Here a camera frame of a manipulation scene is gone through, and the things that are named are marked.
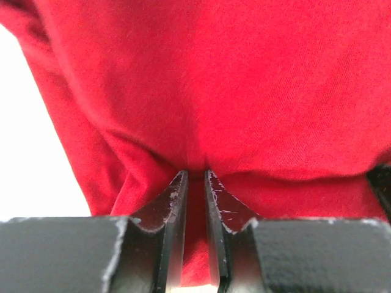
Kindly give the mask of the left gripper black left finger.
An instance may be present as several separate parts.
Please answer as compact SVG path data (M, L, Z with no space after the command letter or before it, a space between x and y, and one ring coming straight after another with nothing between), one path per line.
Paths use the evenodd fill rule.
M181 285L188 173L129 216L1 222L2 292L172 292Z

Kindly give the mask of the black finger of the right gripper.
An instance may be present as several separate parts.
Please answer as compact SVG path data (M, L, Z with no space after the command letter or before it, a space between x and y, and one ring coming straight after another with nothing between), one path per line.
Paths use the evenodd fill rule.
M388 220L391 216L391 167L390 165L377 165L374 169L367 173L367 180L370 187L378 199Z

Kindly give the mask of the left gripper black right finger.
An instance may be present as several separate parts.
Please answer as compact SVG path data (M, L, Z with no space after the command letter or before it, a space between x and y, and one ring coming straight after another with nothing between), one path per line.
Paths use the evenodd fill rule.
M211 282L218 292L389 292L390 224L267 220L205 172Z

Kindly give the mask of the red t shirt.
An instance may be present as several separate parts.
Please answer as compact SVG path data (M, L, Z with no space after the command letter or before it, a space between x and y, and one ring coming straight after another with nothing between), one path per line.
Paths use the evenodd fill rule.
M267 218L385 219L389 1L2 1L93 215L189 172L182 283L211 281L203 177Z

